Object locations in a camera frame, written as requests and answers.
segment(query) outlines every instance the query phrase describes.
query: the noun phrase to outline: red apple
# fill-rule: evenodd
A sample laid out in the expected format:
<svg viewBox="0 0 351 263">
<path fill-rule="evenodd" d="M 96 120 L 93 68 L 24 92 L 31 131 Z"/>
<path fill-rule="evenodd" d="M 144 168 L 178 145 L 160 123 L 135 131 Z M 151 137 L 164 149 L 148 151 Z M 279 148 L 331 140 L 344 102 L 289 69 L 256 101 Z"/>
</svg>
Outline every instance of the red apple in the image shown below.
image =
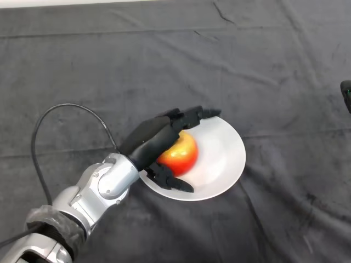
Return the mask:
<svg viewBox="0 0 351 263">
<path fill-rule="evenodd" d="M 157 159 L 158 163 L 168 166 L 176 177 L 189 171 L 196 163 L 199 154 L 193 136 L 183 130 L 179 136 L 175 144 Z"/>
</svg>

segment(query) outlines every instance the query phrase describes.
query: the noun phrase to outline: white plate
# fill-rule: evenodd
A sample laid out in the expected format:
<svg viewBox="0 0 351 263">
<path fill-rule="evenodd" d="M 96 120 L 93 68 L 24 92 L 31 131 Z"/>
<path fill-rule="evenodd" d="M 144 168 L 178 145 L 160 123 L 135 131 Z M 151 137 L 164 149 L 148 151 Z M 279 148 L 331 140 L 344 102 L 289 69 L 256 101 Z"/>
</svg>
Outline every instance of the white plate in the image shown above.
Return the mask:
<svg viewBox="0 0 351 263">
<path fill-rule="evenodd" d="M 219 117 L 201 120 L 186 130 L 196 140 L 199 156 L 194 167 L 179 178 L 191 184 L 194 193 L 166 190 L 152 182 L 145 171 L 141 179 L 155 192 L 181 201 L 200 201 L 215 197 L 233 186 L 244 170 L 244 143 L 236 130 Z"/>
</svg>

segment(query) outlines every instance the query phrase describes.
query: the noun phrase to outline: black object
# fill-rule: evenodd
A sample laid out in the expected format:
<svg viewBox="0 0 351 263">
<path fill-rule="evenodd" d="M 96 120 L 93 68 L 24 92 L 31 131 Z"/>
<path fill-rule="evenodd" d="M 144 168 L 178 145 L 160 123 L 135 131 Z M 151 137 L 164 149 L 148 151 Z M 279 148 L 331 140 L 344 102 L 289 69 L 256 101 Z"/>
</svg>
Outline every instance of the black object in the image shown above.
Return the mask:
<svg viewBox="0 0 351 263">
<path fill-rule="evenodd" d="M 349 113 L 351 113 L 351 81 L 343 81 L 340 84 L 340 89 L 344 97 L 346 107 L 349 110 Z"/>
<path fill-rule="evenodd" d="M 120 151 L 141 171 L 154 163 L 178 139 L 181 130 L 200 124 L 201 119 L 218 116 L 220 110 L 203 109 L 201 106 L 185 111 L 178 108 L 142 122 L 126 138 Z"/>
<path fill-rule="evenodd" d="M 163 164 L 153 163 L 145 168 L 145 171 L 148 172 L 148 178 L 163 189 L 170 190 L 174 188 L 180 191 L 194 193 L 194 188 L 189 183 L 175 178 L 171 169 Z"/>
<path fill-rule="evenodd" d="M 47 237 L 57 241 L 67 250 L 67 252 L 70 254 L 72 260 L 75 259 L 76 255 L 74 253 L 74 250 L 66 243 L 66 240 L 63 238 L 61 233 L 54 226 L 49 225 L 49 224 L 44 223 L 44 222 L 31 222 L 31 223 L 27 224 L 28 228 L 33 228 L 37 225 L 40 225 L 40 227 L 37 231 L 35 231 L 35 233 L 47 236 Z"/>
</svg>

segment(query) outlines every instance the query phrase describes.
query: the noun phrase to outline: dark gray cloth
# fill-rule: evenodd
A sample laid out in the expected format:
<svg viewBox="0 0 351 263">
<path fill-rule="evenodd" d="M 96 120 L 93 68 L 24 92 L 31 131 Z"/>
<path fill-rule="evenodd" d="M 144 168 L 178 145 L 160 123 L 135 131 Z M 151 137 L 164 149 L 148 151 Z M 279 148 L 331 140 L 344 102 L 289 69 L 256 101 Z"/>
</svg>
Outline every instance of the dark gray cloth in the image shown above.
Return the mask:
<svg viewBox="0 0 351 263">
<path fill-rule="evenodd" d="M 339 90 L 351 78 L 350 12 L 345 0 L 0 10 L 1 239 L 45 203 L 29 144 L 46 108 L 88 106 L 120 143 L 146 118 L 201 104 L 242 136 L 240 182 L 190 203 L 138 182 L 77 262 L 350 263 L 351 116 Z M 51 113 L 37 149 L 54 196 L 111 151 L 75 108 Z"/>
</svg>

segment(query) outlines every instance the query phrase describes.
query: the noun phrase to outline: black cable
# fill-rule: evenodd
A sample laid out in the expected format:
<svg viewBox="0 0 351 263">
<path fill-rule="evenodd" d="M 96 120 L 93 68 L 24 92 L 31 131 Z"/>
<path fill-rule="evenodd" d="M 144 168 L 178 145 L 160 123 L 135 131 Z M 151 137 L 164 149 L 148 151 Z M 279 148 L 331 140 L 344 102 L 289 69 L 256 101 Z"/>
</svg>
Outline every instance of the black cable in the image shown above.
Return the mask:
<svg viewBox="0 0 351 263">
<path fill-rule="evenodd" d="M 49 188 L 47 186 L 47 184 L 45 183 L 45 180 L 44 180 L 44 177 L 43 177 L 43 174 L 42 174 L 42 171 L 40 169 L 40 166 L 38 164 L 38 160 L 37 160 L 37 156 L 36 156 L 36 153 L 35 153 L 35 141 L 36 141 L 36 137 L 37 137 L 37 133 L 38 133 L 38 130 L 39 130 L 39 127 L 42 123 L 42 121 L 44 120 L 45 116 L 53 111 L 54 109 L 56 108 L 59 108 L 59 107 L 64 107 L 64 106 L 71 106 L 71 107 L 77 107 L 77 108 L 81 108 L 87 112 L 89 112 L 90 114 L 92 114 L 96 119 L 98 119 L 100 121 L 100 123 L 104 126 L 104 129 L 110 139 L 110 141 L 112 142 L 113 146 L 114 146 L 114 149 L 115 151 L 118 153 L 119 150 L 118 150 L 118 147 L 112 137 L 112 134 L 111 134 L 111 131 L 108 129 L 107 125 L 105 124 L 105 122 L 95 113 L 93 112 L 91 109 L 89 108 L 86 108 L 84 106 L 81 106 L 81 105 L 78 105 L 78 104 L 73 104 L 73 103 L 63 103 L 63 104 L 57 104 L 51 108 L 49 108 L 48 110 L 46 110 L 46 112 L 39 118 L 39 120 L 37 121 L 37 124 L 35 125 L 34 127 L 34 131 L 32 133 L 32 140 L 31 140 L 31 156 L 32 156 L 32 159 L 33 159 L 33 164 L 34 164 L 34 167 L 35 167 L 35 170 L 37 171 L 37 174 L 38 174 L 38 178 L 39 178 L 39 181 L 43 187 L 43 190 L 44 190 L 44 193 L 45 193 L 45 196 L 46 196 L 46 199 L 48 201 L 48 205 L 52 205 L 53 204 L 53 201 L 52 201 L 52 197 L 50 195 L 50 192 L 49 192 Z"/>
<path fill-rule="evenodd" d="M 31 229 L 28 229 L 27 231 L 24 231 L 24 232 L 21 233 L 21 234 L 18 234 L 18 235 L 16 235 L 16 236 L 11 237 L 11 238 L 9 238 L 9 239 L 6 239 L 6 240 L 4 240 L 4 241 L 1 241 L 1 242 L 0 242 L 0 248 L 5 247 L 6 245 L 11 244 L 12 242 L 15 242 L 16 240 L 18 240 L 18 239 L 20 239 L 20 238 L 23 238 L 23 237 L 25 237 L 25 236 L 27 236 L 27 235 L 29 235 L 29 234 L 32 234 L 32 233 L 36 232 L 37 230 L 39 230 L 39 228 L 40 228 L 41 226 L 42 226 L 41 224 L 38 224 L 38 225 L 36 225 L 35 227 L 32 227 Z"/>
<path fill-rule="evenodd" d="M 117 153 L 119 153 L 118 147 L 116 145 L 115 140 L 112 137 L 110 129 L 107 127 L 106 123 L 95 112 L 93 112 L 91 109 L 86 108 L 86 107 L 81 106 L 81 105 L 78 105 L 78 104 L 73 104 L 73 103 L 57 104 L 57 105 L 47 109 L 46 112 L 43 115 L 41 115 L 41 117 L 39 118 L 39 120 L 37 121 L 37 123 L 36 123 L 36 125 L 34 127 L 34 131 L 32 133 L 32 139 L 31 139 L 31 156 L 32 156 L 32 160 L 33 160 L 33 164 L 34 164 L 35 170 L 37 171 L 37 175 L 39 177 L 39 181 L 40 181 L 40 183 L 42 185 L 43 191 L 45 193 L 45 197 L 46 197 L 47 202 L 48 202 L 49 205 L 52 205 L 53 201 L 52 201 L 51 194 L 49 192 L 49 188 L 48 188 L 47 184 L 45 183 L 45 179 L 43 177 L 42 171 L 40 169 L 40 166 L 39 166 L 39 163 L 38 163 L 38 160 L 37 160 L 37 156 L 36 156 L 36 152 L 35 152 L 35 142 L 36 142 L 36 137 L 37 137 L 37 133 L 38 133 L 39 127 L 40 127 L 41 123 L 43 122 L 45 116 L 49 112 L 53 111 L 54 109 L 59 108 L 59 107 L 63 107 L 63 106 L 71 106 L 71 107 L 81 108 L 82 110 L 85 110 L 85 111 L 89 112 L 96 119 L 98 119 L 100 121 L 100 123 L 103 125 L 103 127 L 104 127 L 104 129 L 105 129 L 105 131 L 106 131 L 106 133 L 107 133 L 107 135 L 108 135 L 108 137 L 109 137 L 109 139 L 110 139 L 115 151 Z M 23 237 L 25 237 L 25 236 L 27 236 L 29 234 L 32 234 L 32 233 L 36 232 L 39 229 L 40 226 L 41 225 L 39 224 L 39 225 L 37 225 L 37 226 L 35 226 L 35 227 L 33 227 L 33 228 L 21 233 L 21 234 L 18 234 L 16 236 L 12 237 L 12 238 L 9 238 L 9 239 L 7 239 L 5 241 L 0 242 L 0 249 L 2 247 L 6 246 L 6 245 L 18 240 L 18 239 L 20 239 L 20 238 L 23 238 Z"/>
</svg>

